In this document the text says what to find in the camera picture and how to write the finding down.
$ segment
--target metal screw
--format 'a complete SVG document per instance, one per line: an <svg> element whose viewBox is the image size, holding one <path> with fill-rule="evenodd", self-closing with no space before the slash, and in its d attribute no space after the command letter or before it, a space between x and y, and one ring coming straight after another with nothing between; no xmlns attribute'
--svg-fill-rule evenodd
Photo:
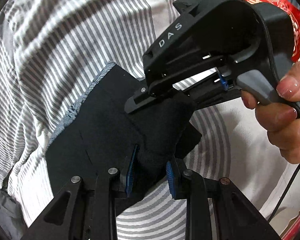
<svg viewBox="0 0 300 240"><path fill-rule="evenodd" d="M229 185L230 184L230 180L226 177L221 178L220 181L221 181L221 184L223 184L223 185Z"/></svg>
<svg viewBox="0 0 300 240"><path fill-rule="evenodd" d="M191 176L192 175L192 171L187 169L185 171L183 171L183 174L186 175L186 176Z"/></svg>
<svg viewBox="0 0 300 240"><path fill-rule="evenodd" d="M73 176L72 178L71 178L71 182L72 183L78 183L79 181L80 181L80 177L79 176Z"/></svg>
<svg viewBox="0 0 300 240"><path fill-rule="evenodd" d="M116 174L118 172L118 169L117 168L110 168L109 170L108 170L108 173L109 174Z"/></svg>

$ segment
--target finger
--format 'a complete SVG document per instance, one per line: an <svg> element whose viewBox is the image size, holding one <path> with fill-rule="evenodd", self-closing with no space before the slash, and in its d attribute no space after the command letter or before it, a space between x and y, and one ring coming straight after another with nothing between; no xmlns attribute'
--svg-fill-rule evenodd
<svg viewBox="0 0 300 240"><path fill-rule="evenodd" d="M269 142L283 150L300 147L300 119L294 120L279 131L268 131Z"/></svg>
<svg viewBox="0 0 300 240"><path fill-rule="evenodd" d="M285 158L289 163L300 163L300 147L293 150L280 150L281 156Z"/></svg>
<svg viewBox="0 0 300 240"><path fill-rule="evenodd" d="M297 111L288 105L272 103L267 106L258 104L256 119L268 131L279 131L297 118Z"/></svg>
<svg viewBox="0 0 300 240"><path fill-rule="evenodd" d="M281 79L277 86L278 94L291 102L300 101L300 61Z"/></svg>
<svg viewBox="0 0 300 240"><path fill-rule="evenodd" d="M255 109L258 104L254 96L247 91L241 90L241 99L244 106L248 109Z"/></svg>

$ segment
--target black cable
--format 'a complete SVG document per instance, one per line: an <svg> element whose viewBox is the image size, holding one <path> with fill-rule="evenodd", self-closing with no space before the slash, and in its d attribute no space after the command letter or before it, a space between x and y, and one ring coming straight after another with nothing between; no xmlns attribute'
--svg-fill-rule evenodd
<svg viewBox="0 0 300 240"><path fill-rule="evenodd" d="M279 202L277 203L277 205L275 206L274 210L272 211L270 217L268 218L268 222L270 222L270 221L273 219L274 215L275 215L276 212L278 211L278 208L280 207L280 205L281 205L281 203L282 203L282 200L283 200L284 197L286 196L286 194L287 194L287 192L288 192L288 190L289 190L289 188L290 188L292 182L294 181L294 179L295 179L295 177L296 177L296 175L298 174L299 171L300 171L300 165L297 166L296 170L295 170L294 173L292 174L291 179L289 180L289 182L288 182L288 184L287 184L287 186L286 186L286 188L285 188L283 194L281 195L281 197L280 197L280 199L279 199Z"/></svg>

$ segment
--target gray handle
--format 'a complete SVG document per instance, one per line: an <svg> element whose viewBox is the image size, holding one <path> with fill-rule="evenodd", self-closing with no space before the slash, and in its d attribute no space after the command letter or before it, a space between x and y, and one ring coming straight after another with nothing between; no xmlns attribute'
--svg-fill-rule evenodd
<svg viewBox="0 0 300 240"><path fill-rule="evenodd" d="M237 77L237 85L251 93L263 106L270 103L285 103L277 91L258 70L250 70Z"/></svg>

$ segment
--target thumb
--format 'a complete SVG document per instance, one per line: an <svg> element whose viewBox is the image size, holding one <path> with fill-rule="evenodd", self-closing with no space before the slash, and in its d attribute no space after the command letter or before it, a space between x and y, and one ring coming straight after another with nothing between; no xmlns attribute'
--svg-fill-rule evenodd
<svg viewBox="0 0 300 240"><path fill-rule="evenodd" d="M291 102L300 101L300 61L280 80L277 92L279 96Z"/></svg>

